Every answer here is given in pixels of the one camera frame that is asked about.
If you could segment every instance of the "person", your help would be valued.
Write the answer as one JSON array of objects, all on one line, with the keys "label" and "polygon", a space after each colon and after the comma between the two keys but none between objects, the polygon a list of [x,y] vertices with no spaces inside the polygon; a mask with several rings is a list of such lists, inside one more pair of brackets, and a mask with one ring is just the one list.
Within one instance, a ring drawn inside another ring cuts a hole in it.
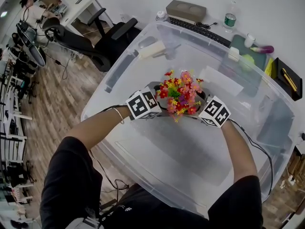
[{"label": "person", "polygon": [[[29,73],[31,75],[34,75],[36,71],[31,69],[27,65],[27,63],[22,61],[23,58],[23,56],[17,57],[16,55],[14,55],[9,47],[6,47],[4,50],[0,48],[0,60],[4,61],[5,63],[8,63],[10,66],[13,66],[14,69],[18,72]],[[34,68],[37,68],[37,64],[35,64],[33,61],[29,61],[28,63]]]},{"label": "person", "polygon": [[23,42],[21,40],[21,38],[19,37],[19,35],[17,33],[13,33],[11,35],[13,41],[14,41],[14,44],[15,44],[15,47],[20,49],[21,51],[23,50]]},{"label": "person", "polygon": [[42,17],[58,19],[61,18],[61,15],[55,15],[52,12],[46,11],[44,8],[34,5],[34,2],[37,0],[21,0],[20,5],[22,7],[20,13],[20,19],[23,22],[26,22],[31,26],[37,33],[37,42],[46,43],[48,40],[42,30]]},{"label": "person", "polygon": [[99,218],[101,229],[262,228],[256,166],[245,140],[230,121],[221,130],[233,164],[234,184],[209,209],[209,220],[172,208],[137,184],[99,217],[102,175],[93,168],[88,151],[130,115],[126,106],[110,109],[68,131],[50,161],[44,181],[40,207],[43,229],[85,228],[81,223],[87,217]]}]

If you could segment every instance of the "plastic lid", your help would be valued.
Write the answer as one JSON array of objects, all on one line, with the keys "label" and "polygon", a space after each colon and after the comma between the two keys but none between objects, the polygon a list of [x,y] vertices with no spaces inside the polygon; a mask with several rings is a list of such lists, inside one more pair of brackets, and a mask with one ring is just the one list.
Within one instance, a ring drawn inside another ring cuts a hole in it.
[{"label": "plastic lid", "polygon": [[157,16],[158,16],[160,19],[162,19],[162,18],[165,17],[165,12],[164,12],[164,11],[159,11],[159,12],[157,12]]}]

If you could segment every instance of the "wooden floor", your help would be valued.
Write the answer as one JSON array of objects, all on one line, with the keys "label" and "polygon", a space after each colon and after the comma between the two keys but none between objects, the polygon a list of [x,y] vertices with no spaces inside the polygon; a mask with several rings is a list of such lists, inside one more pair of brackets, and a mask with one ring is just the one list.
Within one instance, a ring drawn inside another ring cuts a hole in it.
[{"label": "wooden floor", "polygon": [[[70,56],[70,53],[65,51],[58,53],[48,50],[47,54],[63,65],[66,65]],[[99,72],[85,56],[82,60],[69,62],[66,80],[62,79],[63,70],[62,66],[47,58],[47,66],[40,68],[33,78],[40,82],[35,89],[37,98],[32,98],[32,104],[28,104],[24,99],[21,101],[22,112],[33,117],[32,121],[23,122],[24,132],[28,136],[25,159],[33,163],[32,175],[37,179],[35,186],[30,189],[34,198],[28,209],[28,216],[32,218],[39,216],[41,191],[53,153],[66,132],[80,122],[85,105],[105,76],[105,73]],[[101,161],[112,181],[118,178],[132,184],[131,180],[111,164],[102,151],[94,148],[93,153]],[[94,165],[103,174],[96,162]],[[105,177],[102,190],[113,190]],[[103,203],[113,198],[116,198],[116,192],[102,193]]]}]

